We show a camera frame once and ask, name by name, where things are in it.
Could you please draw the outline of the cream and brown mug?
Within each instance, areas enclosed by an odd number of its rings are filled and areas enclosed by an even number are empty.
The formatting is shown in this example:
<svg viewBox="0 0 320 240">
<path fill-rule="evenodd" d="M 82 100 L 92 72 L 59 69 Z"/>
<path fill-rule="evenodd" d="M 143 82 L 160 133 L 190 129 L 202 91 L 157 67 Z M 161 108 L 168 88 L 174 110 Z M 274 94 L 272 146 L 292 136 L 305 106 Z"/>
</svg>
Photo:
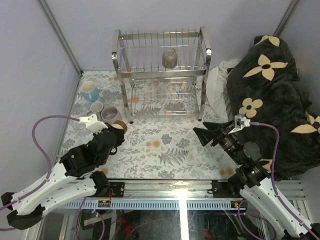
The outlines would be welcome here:
<svg viewBox="0 0 320 240">
<path fill-rule="evenodd" d="M 123 130 L 124 131 L 124 133 L 126 133 L 127 132 L 127 130 L 128 130 L 128 126 L 127 126 L 127 124 L 124 122 L 124 121 L 122 121 L 122 120 L 116 120 L 116 121 L 114 121 L 113 122 L 113 124 L 111 125 L 113 128 L 115 128 L 115 129 L 120 129 L 120 130 Z"/>
</svg>

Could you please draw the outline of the pink ribbed mug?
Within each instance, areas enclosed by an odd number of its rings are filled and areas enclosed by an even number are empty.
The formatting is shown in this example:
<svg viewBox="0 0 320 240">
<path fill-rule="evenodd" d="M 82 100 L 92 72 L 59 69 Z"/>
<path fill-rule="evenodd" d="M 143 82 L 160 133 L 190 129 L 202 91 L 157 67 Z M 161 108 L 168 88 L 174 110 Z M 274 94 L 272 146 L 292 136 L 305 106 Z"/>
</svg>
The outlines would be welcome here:
<svg viewBox="0 0 320 240">
<path fill-rule="evenodd" d="M 112 125 L 115 121 L 120 120 L 122 121 L 123 118 L 120 114 L 120 112 L 118 111 L 118 109 L 114 106 L 108 106 L 105 107 L 101 113 L 101 119 L 104 123 L 108 123 L 110 125 Z"/>
</svg>

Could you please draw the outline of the grey-blue textured mug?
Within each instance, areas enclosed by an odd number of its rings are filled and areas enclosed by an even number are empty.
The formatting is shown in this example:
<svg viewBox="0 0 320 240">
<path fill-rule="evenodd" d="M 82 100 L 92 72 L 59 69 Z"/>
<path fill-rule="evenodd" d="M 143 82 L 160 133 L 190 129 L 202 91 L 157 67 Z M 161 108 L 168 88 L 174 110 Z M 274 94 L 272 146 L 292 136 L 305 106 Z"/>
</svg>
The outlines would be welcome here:
<svg viewBox="0 0 320 240">
<path fill-rule="evenodd" d="M 95 114 L 97 117 L 101 115 L 102 110 L 104 109 L 104 105 L 100 101 L 95 101 L 90 105 L 88 116 Z"/>
</svg>

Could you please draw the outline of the clear glass tumbler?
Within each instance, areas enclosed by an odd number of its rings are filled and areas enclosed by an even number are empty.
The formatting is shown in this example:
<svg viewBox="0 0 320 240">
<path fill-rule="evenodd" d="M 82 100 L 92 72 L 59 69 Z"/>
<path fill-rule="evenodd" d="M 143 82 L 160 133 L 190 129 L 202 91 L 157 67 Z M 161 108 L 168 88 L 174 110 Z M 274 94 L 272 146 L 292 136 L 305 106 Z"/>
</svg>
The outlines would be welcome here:
<svg viewBox="0 0 320 240">
<path fill-rule="evenodd" d="M 76 120 L 71 121 L 71 126 L 75 131 L 84 130 L 86 128 L 85 123 L 80 123 L 79 121 L 76 121 Z"/>
</svg>

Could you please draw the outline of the olive grey mug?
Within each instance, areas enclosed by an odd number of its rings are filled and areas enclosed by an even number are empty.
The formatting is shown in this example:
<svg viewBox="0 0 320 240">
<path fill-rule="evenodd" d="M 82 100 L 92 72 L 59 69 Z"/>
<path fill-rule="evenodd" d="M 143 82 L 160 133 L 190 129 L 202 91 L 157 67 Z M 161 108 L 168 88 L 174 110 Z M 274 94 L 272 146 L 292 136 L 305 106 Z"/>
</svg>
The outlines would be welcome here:
<svg viewBox="0 0 320 240">
<path fill-rule="evenodd" d="M 162 55 L 162 65 L 166 69 L 173 69 L 178 64 L 178 54 L 176 49 L 166 50 Z"/>
</svg>

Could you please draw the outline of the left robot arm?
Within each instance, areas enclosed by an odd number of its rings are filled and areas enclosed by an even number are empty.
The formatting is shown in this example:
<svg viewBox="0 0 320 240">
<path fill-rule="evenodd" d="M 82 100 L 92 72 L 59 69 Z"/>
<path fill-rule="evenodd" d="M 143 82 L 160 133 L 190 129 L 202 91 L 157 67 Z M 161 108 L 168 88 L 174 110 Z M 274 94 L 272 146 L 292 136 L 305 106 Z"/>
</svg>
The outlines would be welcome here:
<svg viewBox="0 0 320 240">
<path fill-rule="evenodd" d="M 20 192 L 6 192 L 1 196 L 3 206 L 10 210 L 6 216 L 10 227 L 26 230 L 55 209 L 84 197 L 105 197 L 110 182 L 98 167 L 117 153 L 128 128 L 120 120 L 94 134 L 86 144 L 71 148 L 54 165 L 50 176 Z"/>
</svg>

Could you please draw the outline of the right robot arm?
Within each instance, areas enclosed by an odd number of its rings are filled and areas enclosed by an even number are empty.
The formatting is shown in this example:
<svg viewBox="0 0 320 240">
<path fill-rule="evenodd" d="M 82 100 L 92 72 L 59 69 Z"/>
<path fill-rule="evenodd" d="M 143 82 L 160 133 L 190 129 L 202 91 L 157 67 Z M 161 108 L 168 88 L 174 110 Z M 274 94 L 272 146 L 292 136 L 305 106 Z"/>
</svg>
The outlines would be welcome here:
<svg viewBox="0 0 320 240">
<path fill-rule="evenodd" d="M 236 132 L 246 127 L 261 126 L 247 118 L 227 123 L 204 122 L 204 128 L 193 128 L 202 146 L 221 146 L 238 165 L 228 178 L 225 194 L 250 202 L 270 223 L 283 240 L 318 240 L 319 223 L 312 223 L 290 203 L 275 183 L 274 172 L 262 165 L 259 146 L 252 142 L 240 144 Z"/>
</svg>

